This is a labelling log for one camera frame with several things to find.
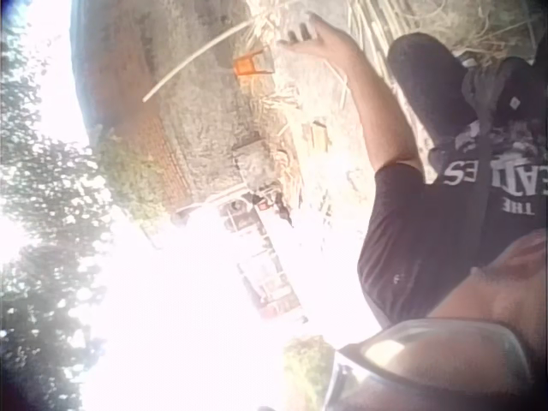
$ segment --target knee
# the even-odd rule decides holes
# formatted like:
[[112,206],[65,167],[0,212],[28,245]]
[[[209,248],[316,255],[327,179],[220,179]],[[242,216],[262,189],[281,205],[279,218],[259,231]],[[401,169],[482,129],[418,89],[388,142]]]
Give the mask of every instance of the knee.
[[441,45],[433,36],[425,33],[410,33],[394,40],[388,49],[388,62],[401,61],[409,56],[420,56]]

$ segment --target stone wall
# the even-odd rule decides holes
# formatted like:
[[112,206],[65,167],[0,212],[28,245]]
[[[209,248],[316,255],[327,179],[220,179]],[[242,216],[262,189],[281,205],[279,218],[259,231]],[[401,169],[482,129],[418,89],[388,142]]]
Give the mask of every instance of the stone wall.
[[232,147],[257,137],[232,72],[233,40],[199,57],[146,104],[189,54],[247,18],[243,1],[74,0],[73,64],[86,124],[114,127],[165,169],[170,209],[241,183]]

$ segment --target orange object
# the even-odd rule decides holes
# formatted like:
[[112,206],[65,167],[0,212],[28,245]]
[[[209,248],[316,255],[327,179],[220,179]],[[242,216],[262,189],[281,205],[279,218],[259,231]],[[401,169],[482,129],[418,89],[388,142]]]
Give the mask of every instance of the orange object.
[[274,73],[273,69],[267,67],[266,60],[265,49],[246,54],[234,60],[234,72],[237,76]]

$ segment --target graphic t-shirt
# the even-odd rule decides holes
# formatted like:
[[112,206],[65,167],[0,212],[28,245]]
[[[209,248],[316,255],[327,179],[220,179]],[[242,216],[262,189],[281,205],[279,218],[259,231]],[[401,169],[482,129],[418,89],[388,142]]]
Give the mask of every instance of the graphic t-shirt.
[[480,246],[462,264],[459,238],[478,175],[477,122],[457,136],[433,184],[405,164],[375,175],[376,198],[358,270],[364,293],[392,323],[425,317],[472,266],[546,227],[548,163],[542,124],[512,122],[491,131],[491,187]]

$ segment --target tree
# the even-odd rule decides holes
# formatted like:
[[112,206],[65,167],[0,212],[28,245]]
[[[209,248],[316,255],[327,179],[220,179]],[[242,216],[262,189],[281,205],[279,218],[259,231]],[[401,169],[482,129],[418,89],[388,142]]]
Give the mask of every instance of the tree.
[[98,261],[112,201],[89,149],[39,132],[37,76],[47,62],[23,52],[22,33],[4,23],[0,212],[31,241],[2,267],[2,368],[39,409],[78,409],[78,377],[103,341],[75,314],[104,296]]
[[162,170],[133,146],[98,126],[98,165],[116,203],[138,223],[153,222],[166,214]]
[[334,348],[321,336],[297,338],[283,351],[286,381],[301,397],[298,409],[319,411],[331,380]]

